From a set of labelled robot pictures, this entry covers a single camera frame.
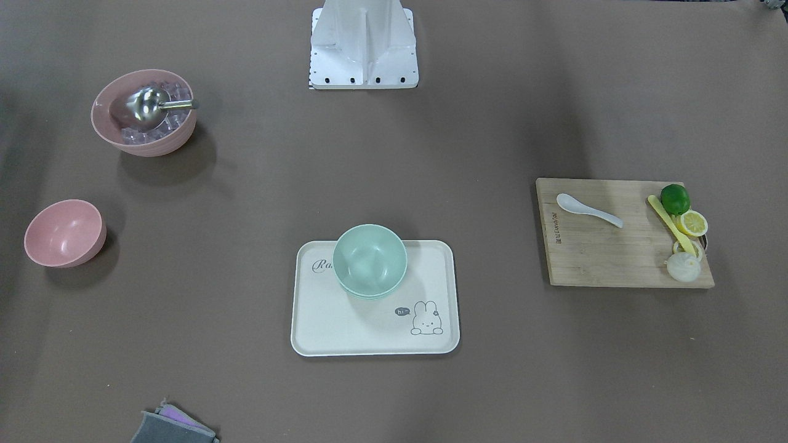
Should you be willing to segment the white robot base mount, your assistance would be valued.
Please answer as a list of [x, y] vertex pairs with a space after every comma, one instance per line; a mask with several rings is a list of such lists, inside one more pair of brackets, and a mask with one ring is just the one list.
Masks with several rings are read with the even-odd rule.
[[382, 90], [419, 84], [414, 14], [400, 1], [326, 1], [312, 12], [308, 85]]

